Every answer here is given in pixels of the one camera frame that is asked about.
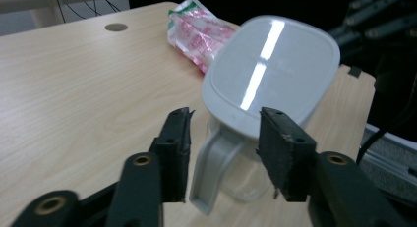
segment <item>plastic bag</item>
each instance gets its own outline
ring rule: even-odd
[[[168,42],[204,73],[235,32],[198,0],[185,0],[168,17]]]

